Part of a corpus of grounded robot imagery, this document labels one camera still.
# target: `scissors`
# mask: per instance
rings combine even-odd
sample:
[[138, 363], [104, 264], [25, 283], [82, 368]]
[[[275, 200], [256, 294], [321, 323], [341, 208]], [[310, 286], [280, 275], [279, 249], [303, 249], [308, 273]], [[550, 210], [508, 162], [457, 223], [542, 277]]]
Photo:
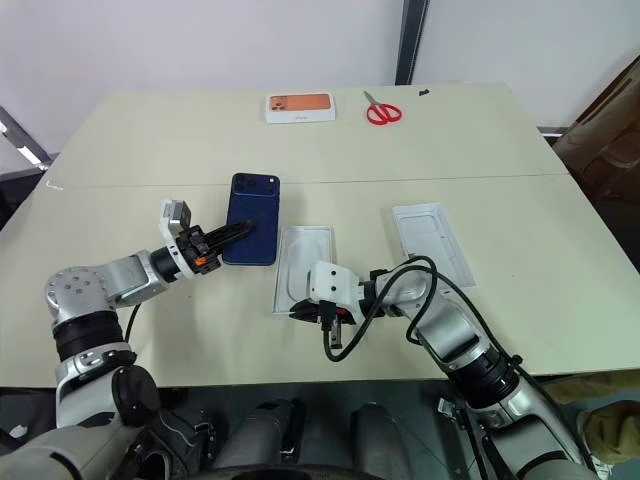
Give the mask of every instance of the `scissors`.
[[367, 120], [374, 125], [386, 125], [387, 123], [397, 122], [402, 118], [402, 111], [398, 107], [388, 103], [380, 103], [368, 92], [364, 92], [364, 96], [367, 97], [371, 104], [367, 108]]

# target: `white table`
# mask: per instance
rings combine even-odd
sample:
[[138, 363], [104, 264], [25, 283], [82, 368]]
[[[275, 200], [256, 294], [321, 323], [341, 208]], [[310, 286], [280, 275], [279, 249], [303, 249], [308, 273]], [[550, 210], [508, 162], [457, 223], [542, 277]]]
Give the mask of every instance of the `white table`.
[[[451, 94], [452, 89], [459, 90], [460, 95]], [[436, 105], [438, 90], [432, 89], [432, 98], [436, 99], [432, 103]], [[410, 93], [409, 88], [399, 91], [407, 96]], [[101, 140], [90, 132], [99, 130], [95, 123], [107, 111], [112, 112], [112, 123], [118, 124], [117, 107], [128, 105], [125, 99], [141, 109], [135, 111], [135, 116], [142, 119], [143, 111], [154, 118], [159, 104], [179, 106], [180, 98], [185, 98], [193, 107], [197, 102], [190, 99], [194, 96], [224, 102], [225, 95], [127, 94], [107, 99], [48, 175], [50, 185], [64, 190], [47, 188], [42, 182], [0, 232], [0, 385], [54, 385], [53, 368], [58, 359], [43, 297], [44, 282], [51, 273], [162, 246], [157, 217], [163, 198], [187, 200], [193, 223], [205, 230], [222, 225], [231, 174], [251, 170], [276, 173], [268, 169], [269, 158], [283, 178], [280, 226], [331, 225], [338, 263], [362, 276], [371, 269], [395, 266], [403, 258], [391, 207], [440, 201], [479, 285], [472, 297], [474, 302], [505, 347], [521, 354], [532, 373], [637, 367], [640, 278], [606, 226], [503, 89], [456, 86], [443, 91], [450, 98], [475, 95], [482, 98], [477, 103], [493, 105], [492, 122], [499, 123], [496, 119], [504, 117], [500, 127], [505, 137], [503, 144], [507, 145], [504, 151], [499, 145], [487, 145], [484, 148], [498, 154], [491, 158], [478, 156], [478, 150], [485, 151], [483, 148], [460, 141], [455, 145], [456, 151], [464, 150], [465, 155], [432, 156], [424, 135], [420, 135], [411, 142], [407, 140], [397, 150], [397, 157], [384, 165], [371, 163], [366, 155], [347, 155], [342, 161], [345, 168], [328, 168], [329, 164], [338, 167], [340, 162], [327, 159], [326, 168], [311, 168], [310, 180], [305, 180], [302, 166], [292, 163], [291, 172], [285, 171], [282, 157], [262, 151], [261, 142], [246, 142], [245, 152], [240, 155], [243, 161], [233, 164], [228, 165], [228, 158], [222, 161], [212, 152], [207, 172], [224, 172], [220, 174], [220, 184], [205, 178], [192, 185], [181, 184], [180, 179], [187, 182], [189, 177], [183, 175], [184, 171], [193, 171], [195, 164], [202, 166], [200, 159], [206, 153], [194, 147], [193, 142], [187, 142], [191, 145], [188, 154], [171, 167], [177, 172], [174, 184], [163, 185], [160, 177], [168, 172], [169, 157], [142, 156], [145, 147], [159, 151], [152, 130], [141, 127], [136, 135], [120, 139], [119, 143], [128, 147], [113, 147], [140, 152], [136, 160], [129, 160], [144, 164], [151, 175], [156, 175], [146, 181], [136, 173], [142, 172], [141, 166], [133, 164], [127, 169], [120, 157], [114, 157], [111, 166], [115, 174], [109, 173], [103, 165], [107, 159], [101, 149], [118, 142]], [[340, 114], [344, 115], [346, 107], [339, 99], [349, 99], [347, 106], [352, 105], [359, 92], [360, 89], [336, 91]], [[400, 97], [394, 98], [396, 89], [376, 89], [372, 93], [401, 104]], [[445, 105], [439, 109], [442, 116], [447, 115]], [[124, 109], [122, 116], [129, 118], [132, 110]], [[354, 125], [362, 122], [362, 118], [355, 117], [340, 119]], [[338, 124], [336, 120], [331, 127], [316, 127], [336, 129]], [[314, 128], [287, 127], [292, 132], [291, 142], [299, 149], [303, 147], [296, 143], [298, 133], [309, 131], [305, 134], [309, 138]], [[409, 120], [397, 127], [413, 128]], [[434, 123], [431, 128], [439, 127]], [[450, 125], [442, 127], [441, 136], [448, 135], [449, 128]], [[500, 130], [496, 125], [480, 128], [495, 130], [496, 135]], [[248, 137], [259, 136], [251, 131], [247, 127]], [[387, 135], [385, 131], [371, 129], [368, 135], [361, 132], [358, 142], [370, 145], [378, 135]], [[520, 160], [511, 157], [518, 147], [509, 140], [513, 134], [520, 135], [527, 146], [522, 147]], [[94, 141], [90, 142], [86, 137], [92, 135]], [[393, 135], [409, 138], [398, 132]], [[261, 138], [266, 137], [267, 133], [261, 133]], [[355, 152], [357, 148], [349, 138], [353, 137], [343, 140], [344, 150]], [[92, 150], [101, 152], [99, 161], [90, 155]], [[309, 157], [318, 155], [310, 149]], [[405, 162], [418, 155], [424, 164], [422, 170], [412, 160]], [[158, 158], [163, 159], [160, 164], [164, 168], [154, 168]], [[251, 163], [254, 158], [260, 158], [264, 167]], [[481, 175], [485, 161], [489, 173]], [[85, 168], [82, 162], [93, 168]], [[78, 166], [86, 179], [71, 165]], [[118, 168], [131, 172], [133, 179], [118, 178]], [[435, 175], [431, 172], [447, 169], [451, 175], [457, 170], [457, 178], [426, 179]], [[358, 171], [367, 181], [351, 181], [349, 175]], [[401, 179], [407, 172], [423, 179]], [[103, 174], [112, 177], [107, 181]], [[376, 175], [390, 178], [377, 181]], [[408, 322], [402, 319], [376, 320], [347, 360], [340, 364], [329, 362], [324, 357], [317, 326], [271, 314], [274, 286], [275, 266], [223, 266], [207, 276], [173, 284], [169, 292], [145, 303], [140, 310], [131, 339], [139, 354], [138, 363], [149, 369], [160, 386], [442, 378], [428, 354], [404, 340]], [[122, 311], [123, 327], [128, 313]]]

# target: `smartphone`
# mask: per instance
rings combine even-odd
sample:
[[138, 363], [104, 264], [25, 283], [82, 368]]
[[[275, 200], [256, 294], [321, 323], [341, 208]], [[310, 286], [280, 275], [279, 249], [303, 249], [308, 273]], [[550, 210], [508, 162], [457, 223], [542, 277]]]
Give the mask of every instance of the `smartphone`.
[[273, 265], [278, 250], [280, 179], [275, 175], [236, 173], [231, 179], [227, 225], [253, 220], [255, 227], [243, 239], [224, 248], [229, 265]]

